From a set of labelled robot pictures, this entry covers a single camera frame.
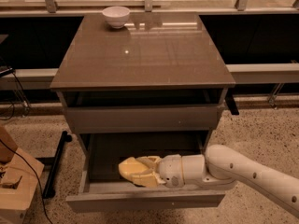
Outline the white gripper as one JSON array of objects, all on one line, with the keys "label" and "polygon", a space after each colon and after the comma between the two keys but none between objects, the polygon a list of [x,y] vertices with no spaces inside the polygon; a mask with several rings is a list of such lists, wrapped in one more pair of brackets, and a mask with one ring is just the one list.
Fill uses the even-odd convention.
[{"label": "white gripper", "polygon": [[179,154],[168,155],[162,159],[159,156],[143,156],[138,157],[136,160],[153,170],[158,167],[159,174],[153,170],[140,173],[126,172],[123,177],[133,184],[146,188],[165,185],[170,189],[183,186],[182,163]]}]

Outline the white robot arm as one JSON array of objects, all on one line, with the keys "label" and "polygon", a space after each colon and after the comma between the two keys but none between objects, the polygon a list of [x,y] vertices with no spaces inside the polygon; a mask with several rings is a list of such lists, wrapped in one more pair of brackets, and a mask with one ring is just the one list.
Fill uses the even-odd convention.
[{"label": "white robot arm", "polygon": [[253,161],[223,145],[212,145],[199,155],[130,157],[119,173],[135,185],[170,189],[196,185],[203,189],[229,189],[239,181],[299,217],[299,179]]}]

